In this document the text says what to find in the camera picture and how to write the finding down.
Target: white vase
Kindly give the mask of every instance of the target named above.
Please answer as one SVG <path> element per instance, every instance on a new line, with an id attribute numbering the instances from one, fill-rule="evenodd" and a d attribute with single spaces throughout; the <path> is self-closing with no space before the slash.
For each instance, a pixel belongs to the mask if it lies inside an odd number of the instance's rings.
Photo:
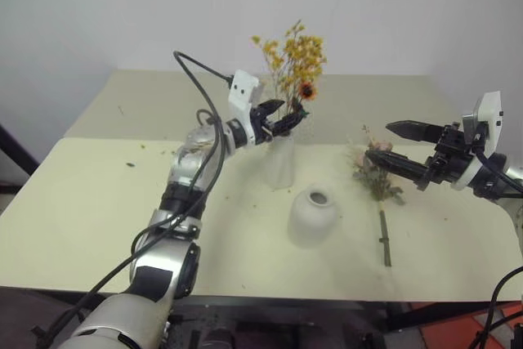
<path id="1" fill-rule="evenodd" d="M 294 139 L 276 136 L 269 144 L 263 161 L 263 177 L 271 188 L 289 188 L 294 183 Z"/>
<path id="2" fill-rule="evenodd" d="M 288 219 L 289 238 L 299 247 L 314 247 L 329 236 L 338 217 L 330 189 L 313 184 L 293 202 Z"/>

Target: beige table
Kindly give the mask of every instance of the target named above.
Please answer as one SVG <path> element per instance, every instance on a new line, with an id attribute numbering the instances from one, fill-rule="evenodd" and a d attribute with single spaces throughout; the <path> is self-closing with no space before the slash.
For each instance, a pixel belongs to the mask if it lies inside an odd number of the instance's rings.
<path id="1" fill-rule="evenodd" d="M 122 86 L 108 84 L 93 105 L 103 106 L 109 100 L 100 97 L 118 89 Z M 139 97 L 133 100 L 123 91 L 119 99 L 127 111 L 122 108 L 126 115 L 121 115 L 117 108 L 116 119 L 125 128 L 127 114 L 135 119 L 129 104 L 143 110 L 146 103 L 141 96 L 139 105 Z M 419 95 L 421 103 L 423 97 L 434 100 Z M 69 134 L 81 127 L 88 134 L 89 124 L 104 116 L 91 107 Z M 110 120 L 105 125 L 105 133 L 114 132 Z M 145 138 L 60 141 L 0 217 L 0 285 L 88 290 L 128 255 L 132 237 L 158 206 L 171 153 L 179 145 Z M 424 160 L 431 148 L 402 145 L 397 151 Z M 387 204 L 393 267 L 386 268 L 375 203 L 351 179 L 346 153 L 341 143 L 297 145 L 296 181 L 289 190 L 277 191 L 261 182 L 262 147 L 230 159 L 204 214 L 194 294 L 478 301 L 488 299 L 499 278 L 521 264 L 512 223 L 501 209 L 468 190 L 433 185 L 422 193 L 397 179 L 408 204 Z M 335 189 L 341 216 L 325 243 L 304 250 L 288 240 L 288 210 L 294 196 L 316 181 Z M 105 291 L 127 284 L 125 272 Z M 519 299 L 522 286 L 522 279 L 514 279 L 500 299 Z"/>

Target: robotic arm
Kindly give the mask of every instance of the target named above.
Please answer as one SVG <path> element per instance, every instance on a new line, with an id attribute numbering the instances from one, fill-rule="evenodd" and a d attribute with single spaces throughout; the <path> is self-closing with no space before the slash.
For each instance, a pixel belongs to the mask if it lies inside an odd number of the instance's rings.
<path id="1" fill-rule="evenodd" d="M 229 94 L 233 119 L 222 124 L 226 157 L 241 147 L 251 148 L 289 132 L 305 117 L 302 108 L 296 108 L 280 121 L 271 122 L 268 116 L 284 101 L 269 100 L 256 106 L 261 93 L 257 78 L 241 70 L 235 73 Z M 154 230 L 144 233 L 133 248 L 144 247 L 166 230 L 169 235 L 133 262 L 129 288 L 103 301 L 60 349 L 159 347 L 174 300 L 188 296 L 196 280 L 200 248 L 194 240 L 202 228 L 205 190 L 220 161 L 217 151 L 212 152 L 217 138 L 215 121 L 220 120 L 210 117 L 208 124 L 190 132 L 177 151 L 161 203 L 150 220 L 149 228 Z M 182 222 L 171 220 L 185 215 Z"/>
<path id="2" fill-rule="evenodd" d="M 507 157 L 495 152 L 502 125 L 500 94 L 490 92 L 477 102 L 472 114 L 463 116 L 462 131 L 459 123 L 444 127 L 413 120 L 387 124 L 403 138 L 436 144 L 436 152 L 424 164 L 391 151 L 369 150 L 366 155 L 388 172 L 412 180 L 420 190 L 431 181 L 448 181 L 456 190 L 471 187 L 475 196 L 507 211 L 523 252 L 523 171 L 509 166 Z"/>

